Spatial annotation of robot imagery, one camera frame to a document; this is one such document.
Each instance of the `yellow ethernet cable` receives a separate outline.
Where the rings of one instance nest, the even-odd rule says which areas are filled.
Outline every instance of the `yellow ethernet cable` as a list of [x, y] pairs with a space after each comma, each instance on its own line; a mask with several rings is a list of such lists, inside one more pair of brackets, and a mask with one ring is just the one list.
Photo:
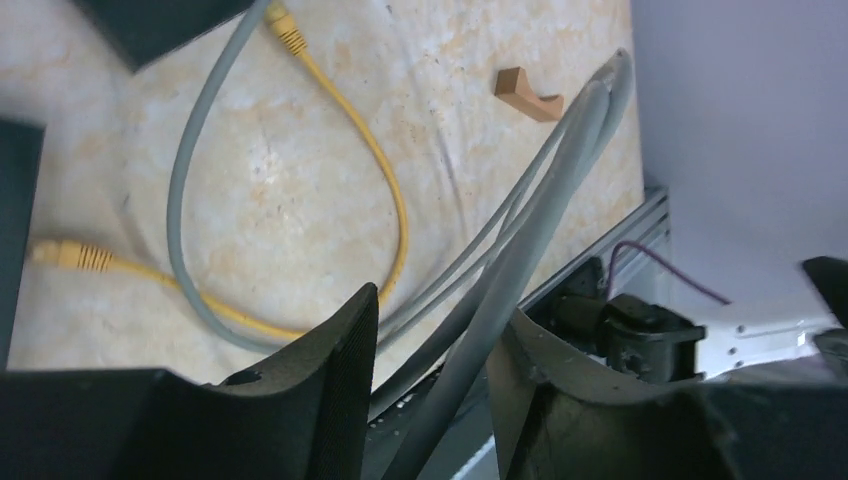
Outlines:
[[315, 63], [312, 55], [309, 54], [306, 40], [297, 28], [294, 16], [280, 2], [272, 1], [268, 8], [265, 9], [265, 21], [271, 31], [274, 32], [274, 35], [280, 39], [280, 42], [286, 46], [295, 58], [303, 63], [303, 66], [306, 67], [315, 80], [333, 97], [333, 100], [339, 104], [347, 116], [350, 117], [354, 125], [356, 125], [357, 130], [359, 130], [359, 133], [362, 134], [365, 143], [368, 144], [368, 147], [374, 153], [374, 158], [377, 160], [380, 170], [383, 171], [383, 176], [386, 177], [386, 183], [389, 185], [392, 199], [395, 202], [395, 209], [397, 210], [399, 237], [392, 269], [379, 293], [379, 303], [382, 306], [386, 303], [389, 295], [397, 285], [398, 278], [400, 278], [404, 263], [406, 262], [407, 250], [409, 249], [409, 224], [406, 215], [406, 204], [403, 194], [400, 191], [400, 185], [398, 185], [397, 178], [395, 178], [394, 171], [392, 171], [386, 154], [383, 153], [368, 125], [359, 113], [357, 113], [356, 109], [353, 108], [353, 105], [339, 92], [333, 82], [321, 71], [321, 68]]
[[[35, 242], [30, 249], [30, 260], [42, 265], [88, 270], [97, 273], [106, 273], [109, 271], [129, 272], [151, 279], [160, 285], [180, 290], [177, 281], [170, 275], [165, 275], [140, 263], [118, 257], [104, 248], [86, 245], [72, 240], [62, 240], [59, 242], [41, 240]], [[208, 294], [204, 293], [201, 296], [209, 305], [209, 308], [218, 315], [275, 339], [292, 341], [302, 335], [302, 332], [276, 327], [257, 320]]]

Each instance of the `gray cable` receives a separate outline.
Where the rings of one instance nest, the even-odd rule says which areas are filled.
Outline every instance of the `gray cable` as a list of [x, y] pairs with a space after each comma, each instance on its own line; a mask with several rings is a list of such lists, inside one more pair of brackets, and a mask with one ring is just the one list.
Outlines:
[[[610, 89], [610, 107], [609, 113], [604, 119], [604, 124], [601, 128], [601, 134], [598, 136], [598, 142], [595, 145], [595, 148], [592, 152], [592, 157], [597, 160], [600, 157], [601, 153], [603, 153], [604, 148], [606, 148], [607, 143], [609, 143], [612, 136], [615, 134], [616, 129], [618, 128], [618, 124], [621, 122], [621, 118], [624, 115], [624, 110], [627, 107], [628, 101], [630, 99], [630, 92], [632, 91], [633, 86], [633, 73], [632, 73], [632, 61], [630, 59], [630, 55], [624, 49], [619, 49], [615, 52], [615, 54], [604, 63], [587, 82], [587, 85], [592, 81], [599, 81], [604, 83]], [[463, 283], [471, 278], [473, 273], [483, 266], [485, 263], [491, 261], [491, 258], [496, 255], [500, 248], [503, 247], [504, 244], [509, 240], [511, 234], [509, 232], [514, 233], [515, 229], [510, 230], [510, 226], [514, 223], [512, 220], [512, 216], [515, 215], [515, 212], [518, 210], [518, 207], [521, 204], [521, 199], [527, 189], [530, 187], [530, 183], [533, 181], [533, 178], [536, 176], [539, 168], [544, 163], [545, 159], [547, 159], [548, 155], [550, 155], [551, 150], [557, 145], [557, 142], [563, 137], [563, 134], [567, 130], [569, 126], [569, 122], [574, 115], [574, 106], [576, 102], [572, 102], [565, 111], [562, 119], [557, 123], [554, 129], [551, 131], [551, 134], [548, 136], [545, 143], [542, 144], [542, 147], [539, 149], [539, 152], [527, 166], [527, 169], [512, 187], [509, 194], [506, 198], [501, 202], [500, 206], [491, 218], [486, 222], [480, 232], [476, 237], [468, 244], [465, 250], [460, 253], [460, 255], [453, 261], [453, 263], [445, 269], [444, 272], [433, 281], [430, 286], [428, 286], [424, 292], [418, 295], [414, 300], [409, 302], [400, 310], [396, 311], [392, 315], [389, 315], [385, 320], [380, 322], [381, 331], [388, 331], [383, 337], [380, 338], [380, 347], [378, 348], [378, 352], [385, 351], [388, 346], [392, 345], [397, 338], [408, 332], [412, 327], [417, 325], [421, 320], [423, 320], [426, 313], [429, 313], [436, 306], [441, 304], [447, 297], [453, 294]], [[466, 270], [456, 281], [451, 283], [445, 291], [436, 297], [430, 303], [424, 305], [422, 304], [427, 301], [433, 293], [435, 293], [439, 288], [442, 287], [449, 279], [452, 277], [457, 270], [465, 263], [469, 257], [474, 253], [477, 247], [483, 242], [485, 237], [492, 231], [492, 229], [497, 225], [497, 222], [500, 220], [502, 216], [506, 213], [506, 217], [504, 218], [504, 222], [501, 224], [501, 229], [498, 234], [498, 237], [495, 239], [495, 243], [490, 247], [483, 255], [480, 256], [477, 262], [474, 263], [469, 270]]]
[[416, 478], [424, 467], [511, 318], [571, 196], [591, 168], [595, 142], [609, 108], [609, 91], [600, 82], [592, 81], [579, 100], [580, 113], [539, 185], [541, 193], [535, 209], [501, 254], [504, 260], [497, 270], [492, 270], [493, 279], [468, 326], [468, 334], [416, 412], [383, 478]]
[[256, 28], [256, 25], [262, 20], [265, 14], [265, 8], [271, 0], [256, 0], [253, 5], [247, 10], [236, 27], [215, 66], [209, 73], [200, 95], [191, 110], [191, 114], [186, 122], [183, 136], [180, 139], [180, 146], [177, 149], [177, 156], [174, 159], [174, 167], [171, 172], [171, 185], [168, 190], [168, 207], [166, 216], [166, 229], [168, 239], [168, 256], [171, 259], [171, 268], [174, 271], [174, 278], [180, 285], [183, 294], [186, 297], [189, 305], [197, 315], [209, 326], [215, 333], [222, 338], [238, 345], [242, 348], [253, 350], [260, 353], [274, 353], [279, 350], [279, 346], [269, 343], [257, 342], [249, 338], [238, 335], [228, 329], [221, 320], [209, 309], [209, 305], [201, 298], [200, 292], [194, 286], [191, 276], [188, 274], [185, 266], [185, 258], [183, 257], [182, 248], [182, 208], [183, 208], [183, 193], [185, 192], [186, 177], [188, 176], [188, 168], [191, 163], [191, 156], [194, 152], [194, 147], [197, 145], [197, 139], [200, 137], [200, 131], [203, 129], [203, 124], [206, 122], [206, 116], [209, 114], [209, 109], [212, 107], [212, 102], [215, 101], [215, 96], [224, 79], [227, 78], [230, 68], [241, 52], [241, 49], [250, 38], [250, 34]]
[[[590, 165], [594, 164], [600, 157], [606, 147], [606, 144], [612, 137], [612, 134], [621, 122], [621, 119], [624, 116], [624, 111], [629, 102], [630, 94], [633, 89], [633, 68], [629, 54], [624, 50], [617, 51], [607, 63], [601, 66], [601, 68], [592, 75], [590, 82], [593, 80], [600, 81], [605, 85], [608, 85], [610, 92], [609, 110], [607, 116], [604, 118], [604, 126], [601, 129], [595, 149], [590, 157]], [[578, 98], [583, 95], [584, 91], [585, 87], [581, 90], [581, 93], [578, 94]], [[568, 112], [573, 112], [572, 107], [576, 105], [576, 103], [576, 101], [572, 102], [566, 112], [566, 115], [561, 121], [566, 121], [566, 118], [570, 117]], [[558, 129], [554, 129], [551, 136], [555, 135], [557, 131]], [[529, 214], [529, 211], [532, 211], [533, 209], [534, 202], [534, 198], [531, 197], [530, 201], [528, 201], [527, 205], [525, 205], [524, 210], [522, 210], [522, 213], [527, 211]], [[519, 224], [521, 224], [523, 223], [524, 218], [526, 218], [526, 216], [519, 215], [519, 218], [516, 218], [516, 220]], [[514, 233], [514, 229], [507, 228], [501, 233], [504, 237], [510, 238]], [[488, 255], [492, 250], [496, 251], [498, 249], [498, 243], [500, 243], [500, 241], [496, 241], [496, 245], [493, 245], [484, 255]], [[424, 309], [414, 316], [406, 325], [403, 325], [396, 332], [389, 334], [384, 339], [385, 341], [378, 346], [378, 351], [382, 351], [381, 349], [387, 348], [387, 346], [390, 346], [397, 337], [403, 335], [406, 331], [414, 327], [415, 324], [436, 305], [438, 305], [443, 298], [453, 293], [453, 290], [456, 286], [458, 286], [458, 284], [470, 278], [473, 271], [482, 266], [484, 263], [481, 259], [478, 259], [477, 262], [469, 268], [469, 270], [471, 270], [470, 273], [466, 271], [437, 298], [427, 304]], [[451, 344], [453, 344], [465, 331], [468, 323], [471, 321], [471, 315], [473, 315], [474, 310], [476, 309], [476, 304], [474, 304], [472, 300], [479, 296], [479, 292], [475, 293], [475, 289], [486, 284], [487, 279], [485, 277], [486, 271], [484, 271], [480, 280], [475, 283], [472, 290], [470, 290], [460, 300], [457, 306], [454, 307], [451, 313], [444, 321], [442, 321], [430, 337], [412, 354], [412, 356], [406, 360], [406, 362], [404, 362], [403, 365], [401, 365], [398, 370], [396, 370], [382, 385], [380, 385], [379, 388], [374, 391], [371, 395], [369, 420], [375, 418], [397, 401], [397, 399], [401, 398], [404, 393], [406, 393], [406, 391], [412, 387], [415, 382], [417, 382], [418, 379], [439, 360], [439, 358], [441, 358], [442, 354], [444, 354]]]

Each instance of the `wooden block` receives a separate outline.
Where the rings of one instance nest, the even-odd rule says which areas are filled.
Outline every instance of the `wooden block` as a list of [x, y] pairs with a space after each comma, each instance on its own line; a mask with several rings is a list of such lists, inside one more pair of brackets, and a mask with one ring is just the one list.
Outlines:
[[498, 72], [495, 96], [537, 122], [555, 122], [562, 118], [562, 95], [539, 97], [530, 88], [527, 72], [521, 67]]

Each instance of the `marble surface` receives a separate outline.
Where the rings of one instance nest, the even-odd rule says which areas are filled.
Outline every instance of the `marble surface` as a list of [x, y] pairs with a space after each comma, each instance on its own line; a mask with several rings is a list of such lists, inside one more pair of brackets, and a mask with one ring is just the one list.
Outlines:
[[[370, 123], [406, 195], [410, 253], [383, 315], [461, 251], [551, 129], [492, 95], [497, 70], [523, 66], [539, 93], [568, 101], [616, 48], [631, 47], [627, 0], [287, 5], [317, 62]], [[0, 114], [47, 125], [32, 236], [94, 242], [169, 271], [171, 163], [234, 23], [134, 76], [67, 1], [5, 0], [0, 23]], [[534, 284], [641, 201], [634, 101]], [[363, 282], [382, 282], [397, 241], [391, 197], [370, 152], [264, 29], [212, 108], [184, 211], [197, 283], [296, 328], [321, 322]], [[376, 382], [452, 303], [378, 360]], [[258, 359], [211, 334], [178, 292], [143, 278], [25, 269], [11, 368], [157, 365], [217, 382]]]

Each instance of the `cable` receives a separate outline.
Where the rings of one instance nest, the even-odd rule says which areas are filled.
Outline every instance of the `cable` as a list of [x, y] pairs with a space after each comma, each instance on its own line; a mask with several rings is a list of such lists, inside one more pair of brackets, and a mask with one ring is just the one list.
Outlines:
[[271, 31], [288, 48], [289, 52], [303, 63], [303, 66], [306, 67], [315, 80], [333, 97], [347, 116], [350, 117], [351, 121], [356, 125], [356, 129], [359, 130], [359, 133], [365, 140], [365, 143], [368, 144], [368, 147], [374, 153], [374, 158], [377, 160], [377, 164], [386, 178], [386, 183], [389, 186], [389, 191], [392, 194], [392, 200], [397, 210], [399, 236], [397, 253], [395, 254], [392, 268], [383, 284], [383, 288], [379, 292], [379, 304], [385, 305], [389, 295], [397, 285], [397, 281], [403, 271], [404, 263], [406, 262], [407, 251], [409, 250], [409, 221], [407, 219], [406, 203], [404, 202], [395, 173], [389, 164], [388, 158], [386, 158], [386, 154], [383, 153], [368, 125], [356, 109], [353, 108], [353, 105], [339, 92], [333, 82], [321, 71], [321, 68], [318, 67], [318, 64], [315, 63], [315, 60], [309, 54], [306, 40], [304, 40], [303, 35], [301, 35], [300, 30], [295, 24], [294, 16], [282, 4], [274, 1], [265, 10], [265, 21], [268, 23]]
[[[624, 111], [633, 90], [633, 68], [630, 55], [624, 50], [618, 50], [595, 72], [594, 75], [592, 75], [589, 83], [593, 81], [599, 81], [608, 86], [610, 102], [601, 133], [598, 136], [595, 149], [590, 157], [590, 163], [594, 163], [600, 157], [603, 149], [606, 147], [606, 144], [609, 142], [624, 116]], [[578, 98], [584, 95], [585, 89], [586, 87], [581, 90], [577, 96]], [[542, 146], [539, 155], [537, 155], [533, 162], [531, 162], [528, 170], [534, 167], [537, 160], [538, 164], [541, 164], [545, 157], [540, 155], [546, 155], [546, 152], [550, 152], [551, 148], [556, 145], [556, 142], [562, 138], [566, 127], [569, 125], [568, 122], [570, 122], [571, 118], [574, 116], [576, 104], [577, 102], [574, 101], [568, 107], [562, 120], [560, 120], [557, 126], [554, 127], [551, 135]], [[519, 180], [519, 183], [516, 184], [513, 191], [521, 186], [521, 180]], [[510, 197], [508, 196], [501, 207], [504, 207], [509, 199]], [[514, 224], [522, 224], [524, 218], [526, 218], [526, 215], [533, 210], [534, 206], [535, 200], [531, 197], [524, 209], [516, 217], [515, 221], [512, 222], [506, 230], [502, 230], [502, 237], [506, 237], [507, 239], [510, 238], [512, 233], [514, 233], [514, 229], [517, 227], [514, 226]], [[415, 323], [420, 320], [420, 318], [423, 318], [426, 313], [432, 310], [432, 308], [435, 308], [435, 305], [437, 305], [439, 301], [453, 292], [455, 286], [458, 286], [458, 284], [462, 283], [462, 281], [466, 278], [470, 278], [471, 274], [473, 274], [471, 270], [482, 266], [485, 262], [484, 257], [487, 257], [492, 253], [497, 253], [497, 244], [502, 243], [502, 241], [503, 240], [499, 238], [498, 241], [495, 242], [496, 245], [493, 245], [483, 256], [481, 256], [468, 271], [451, 284], [451, 286], [442, 292], [442, 294], [440, 294], [436, 299], [425, 306], [421, 312], [413, 317], [412, 320], [400, 328], [396, 332], [398, 336], [411, 329]], [[492, 264], [489, 270], [494, 269], [494, 267], [495, 264]], [[398, 398], [401, 398], [406, 391], [409, 390], [409, 388], [412, 387], [415, 382], [430, 369], [431, 366], [439, 361], [441, 356], [445, 353], [445, 351], [447, 351], [451, 344], [453, 344], [462, 332], [465, 331], [468, 323], [471, 321], [471, 315], [473, 315], [474, 310], [476, 309], [477, 303], [475, 302], [479, 301], [479, 298], [481, 298], [479, 290], [481, 288], [485, 290], [487, 282], [489, 281], [489, 279], [486, 278], [486, 275], [486, 272], [484, 272], [477, 283], [475, 283], [474, 287], [466, 293], [466, 295], [459, 301], [456, 307], [454, 307], [454, 309], [445, 318], [445, 320], [442, 321], [430, 337], [427, 338], [427, 340], [406, 360], [406, 362], [404, 362], [403, 365], [401, 365], [397, 371], [395, 371], [394, 374], [392, 374], [374, 391], [374, 393], [372, 393], [369, 420], [375, 418], [390, 407]], [[391, 342], [396, 339], [393, 338], [394, 334], [395, 333], [393, 332], [393, 334], [389, 334], [385, 337], [384, 341], [378, 346], [378, 351], [386, 348], [387, 345], [390, 345]]]
[[592, 81], [584, 93], [577, 100], [575, 121], [539, 185], [535, 208], [501, 253], [467, 335], [419, 406], [383, 478], [418, 476], [512, 317], [565, 208], [591, 168], [590, 157], [609, 108], [609, 92], [600, 82]]
[[[116, 256], [104, 248], [85, 245], [71, 240], [62, 240], [60, 242], [52, 240], [37, 241], [30, 249], [30, 259], [37, 264], [53, 265], [59, 268], [87, 270], [96, 273], [107, 273], [110, 271], [133, 273], [153, 280], [160, 285], [180, 290], [180, 286], [174, 277], [165, 275], [140, 263]], [[206, 301], [212, 311], [218, 315], [245, 327], [253, 328], [265, 335], [285, 341], [294, 340], [301, 335], [301, 332], [295, 330], [266, 324], [246, 313], [239, 312], [211, 295], [201, 293], [200, 296]]]
[[291, 53], [303, 62], [307, 70], [315, 77], [315, 79], [324, 87], [330, 95], [338, 102], [347, 115], [353, 120], [357, 129], [362, 133], [368, 146], [374, 152], [377, 163], [383, 170], [383, 175], [389, 184], [392, 198], [398, 211], [398, 227], [399, 240], [398, 250], [393, 262], [391, 271], [388, 275], [386, 284], [383, 286], [379, 295], [381, 304], [385, 303], [388, 295], [394, 290], [397, 280], [403, 270], [406, 254], [408, 250], [408, 220], [406, 207], [403, 196], [400, 192], [400, 187], [392, 172], [391, 166], [386, 159], [385, 154], [380, 149], [374, 135], [368, 129], [368, 126], [353, 108], [353, 106], [339, 93], [333, 83], [324, 75], [324, 73], [315, 64], [312, 57], [306, 51], [306, 41], [300, 34], [295, 25], [294, 18], [288, 14], [282, 5], [275, 3], [271, 5], [271, 0], [256, 0], [253, 5], [247, 10], [242, 20], [239, 22], [232, 37], [221, 52], [215, 66], [203, 89], [197, 98], [197, 102], [192, 108], [189, 119], [186, 122], [183, 136], [180, 139], [180, 146], [177, 149], [177, 156], [174, 159], [174, 167], [171, 173], [171, 184], [168, 191], [168, 207], [167, 207], [167, 237], [168, 237], [168, 255], [171, 260], [171, 268], [174, 270], [174, 277], [177, 284], [185, 294], [186, 300], [189, 302], [198, 316], [222, 338], [241, 346], [246, 349], [254, 350], [262, 353], [273, 353], [279, 346], [259, 342], [248, 339], [230, 331], [221, 321], [215, 316], [212, 310], [207, 305], [204, 297], [198, 292], [185, 266], [185, 259], [182, 252], [182, 201], [185, 191], [185, 182], [188, 176], [188, 168], [191, 163], [192, 153], [197, 144], [198, 137], [206, 121], [206, 116], [215, 100], [215, 96], [220, 90], [224, 79], [227, 76], [230, 68], [235, 62], [236, 57], [241, 52], [251, 32], [262, 19], [263, 14], [266, 14], [270, 28], [277, 34], [280, 40], [286, 45]]
[[[610, 89], [610, 107], [609, 113], [607, 117], [604, 119], [604, 124], [601, 129], [601, 134], [598, 137], [597, 145], [595, 146], [595, 150], [592, 153], [594, 158], [600, 157], [603, 149], [606, 147], [609, 140], [615, 134], [616, 129], [618, 128], [618, 124], [621, 122], [621, 118], [624, 116], [624, 110], [627, 108], [627, 104], [630, 100], [630, 92], [633, 87], [633, 69], [632, 69], [632, 60], [630, 55], [624, 50], [619, 49], [615, 52], [615, 54], [604, 63], [595, 73], [591, 76], [587, 85], [592, 81], [600, 81], [607, 85]], [[414, 300], [407, 303], [407, 305], [398, 310], [392, 315], [389, 315], [385, 320], [380, 323], [380, 327], [382, 331], [388, 332], [387, 336], [392, 336], [393, 331], [406, 332], [412, 327], [414, 327], [417, 323], [419, 323], [424, 315], [416, 315], [415, 311], [422, 308], [424, 302], [427, 301], [429, 297], [431, 297], [442, 285], [444, 285], [465, 263], [468, 258], [474, 253], [474, 251], [483, 243], [485, 237], [495, 228], [498, 221], [503, 217], [505, 213], [507, 213], [507, 209], [511, 211], [517, 210], [520, 206], [521, 197], [527, 188], [530, 187], [530, 184], [533, 181], [533, 178], [538, 172], [539, 168], [544, 163], [545, 159], [550, 155], [550, 152], [557, 145], [557, 142], [562, 138], [566, 129], [569, 126], [569, 122], [574, 115], [574, 107], [575, 102], [572, 102], [568, 108], [566, 109], [563, 118], [554, 126], [551, 134], [542, 144], [542, 147], [539, 149], [539, 152], [533, 158], [533, 160], [528, 165], [527, 169], [518, 179], [518, 181], [513, 186], [512, 190], [510, 190], [509, 194], [506, 198], [501, 202], [500, 206], [498, 206], [495, 213], [492, 214], [492, 217], [486, 222], [480, 232], [476, 237], [468, 244], [465, 250], [459, 254], [456, 260], [445, 269], [444, 272], [435, 280], [433, 283], [427, 287], [424, 292], [418, 295]], [[506, 236], [507, 228], [514, 222], [507, 223], [506, 220], [501, 226], [501, 233], [499, 234], [499, 238], [496, 239], [495, 245], [503, 246], [508, 238], [504, 238]], [[484, 253], [480, 259], [484, 257], [486, 260], [492, 258], [492, 255], [496, 255], [499, 251], [499, 248], [495, 248], [493, 245], [486, 253]], [[482, 266], [485, 263], [475, 263], [475, 265]], [[450, 296], [457, 288], [459, 288], [464, 281], [470, 279], [471, 275], [465, 275], [461, 277], [460, 280], [453, 282], [450, 286], [448, 286], [438, 297], [438, 302], [434, 301], [431, 304], [425, 305], [423, 308], [427, 309], [429, 312], [438, 305], [445, 298]]]
[[644, 246], [640, 243], [632, 242], [630, 240], [623, 240], [621, 242], [618, 242], [615, 245], [615, 247], [613, 247], [613, 249], [612, 249], [612, 255], [610, 257], [609, 273], [608, 273], [608, 276], [607, 276], [607, 299], [609, 299], [609, 295], [612, 294], [613, 280], [615, 280], [615, 275], [616, 275], [616, 268], [615, 268], [616, 261], [618, 260], [620, 250], [624, 247], [633, 248], [635, 250], [642, 252], [643, 254], [645, 254], [649, 258], [651, 258], [653, 261], [660, 264], [663, 268], [668, 270], [669, 273], [671, 273], [672, 275], [674, 275], [675, 277], [680, 279], [680, 281], [682, 281], [686, 285], [689, 285], [693, 289], [697, 290], [698, 292], [704, 294], [707, 297], [712, 298], [713, 300], [715, 300], [716, 302], [718, 302], [722, 305], [730, 305], [731, 301], [727, 297], [725, 297], [724, 295], [721, 295], [720, 293], [717, 293], [715, 290], [713, 290], [709, 287], [706, 287], [706, 286], [702, 285], [701, 283], [698, 283], [692, 277], [683, 273], [679, 268], [672, 265], [671, 262], [662, 258], [657, 252], [651, 250], [650, 248], [648, 248], [648, 247], [646, 247], [646, 246]]
[[224, 50], [209, 72], [209, 77], [206, 79], [203, 88], [200, 90], [200, 95], [194, 107], [191, 109], [188, 121], [186, 122], [183, 136], [180, 138], [180, 145], [177, 148], [177, 155], [174, 158], [174, 166], [171, 171], [171, 184], [168, 189], [168, 206], [166, 211], [166, 232], [168, 240], [168, 257], [171, 261], [171, 268], [174, 271], [174, 278], [179, 284], [186, 297], [189, 305], [197, 315], [212, 329], [218, 336], [228, 340], [230, 343], [239, 347], [256, 352], [271, 354], [279, 349], [279, 346], [267, 342], [256, 341], [241, 335], [238, 335], [228, 329], [221, 320], [209, 309], [209, 305], [203, 300], [200, 292], [195, 287], [191, 276], [188, 273], [183, 257], [182, 247], [182, 208], [183, 194], [185, 193], [186, 178], [188, 177], [188, 168], [191, 164], [191, 156], [194, 152], [194, 147], [197, 145], [197, 139], [200, 137], [200, 131], [203, 129], [203, 124], [206, 122], [206, 116], [209, 114], [209, 109], [212, 107], [212, 102], [215, 101], [215, 96], [227, 73], [236, 61], [236, 57], [244, 48], [247, 39], [253, 29], [262, 20], [262, 15], [265, 13], [265, 7], [268, 6], [271, 0], [256, 0], [247, 12], [242, 17], [233, 35], [227, 41]]

